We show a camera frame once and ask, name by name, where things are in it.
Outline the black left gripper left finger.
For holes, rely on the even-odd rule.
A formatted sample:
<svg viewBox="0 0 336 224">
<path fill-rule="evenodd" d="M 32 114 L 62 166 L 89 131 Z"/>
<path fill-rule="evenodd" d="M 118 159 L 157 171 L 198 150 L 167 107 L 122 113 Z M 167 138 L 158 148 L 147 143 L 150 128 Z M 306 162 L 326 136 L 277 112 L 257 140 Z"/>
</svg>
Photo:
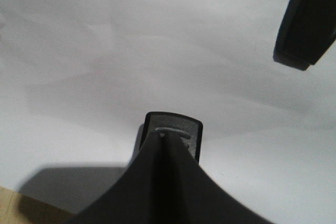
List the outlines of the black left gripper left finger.
<svg viewBox="0 0 336 224">
<path fill-rule="evenodd" d="M 162 138 L 151 133 L 122 177 L 67 223 L 155 223 Z"/>
</svg>

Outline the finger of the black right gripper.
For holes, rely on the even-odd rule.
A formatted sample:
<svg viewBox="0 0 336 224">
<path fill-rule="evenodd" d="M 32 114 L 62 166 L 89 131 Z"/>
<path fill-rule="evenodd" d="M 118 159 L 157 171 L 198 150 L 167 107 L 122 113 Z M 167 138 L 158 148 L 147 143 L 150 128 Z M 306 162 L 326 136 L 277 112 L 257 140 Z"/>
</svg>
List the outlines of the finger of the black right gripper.
<svg viewBox="0 0 336 224">
<path fill-rule="evenodd" d="M 335 41 L 335 0 L 290 0 L 273 59 L 302 71 L 315 65 Z"/>
</svg>

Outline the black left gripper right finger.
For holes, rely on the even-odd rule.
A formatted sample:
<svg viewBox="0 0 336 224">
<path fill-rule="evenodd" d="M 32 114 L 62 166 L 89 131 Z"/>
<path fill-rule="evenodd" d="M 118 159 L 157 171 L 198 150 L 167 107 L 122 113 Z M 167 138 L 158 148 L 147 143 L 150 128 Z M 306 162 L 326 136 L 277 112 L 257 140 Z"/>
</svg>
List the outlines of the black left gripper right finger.
<svg viewBox="0 0 336 224">
<path fill-rule="evenodd" d="M 222 190 L 176 136 L 163 137 L 178 215 L 185 223 L 271 223 Z"/>
</svg>

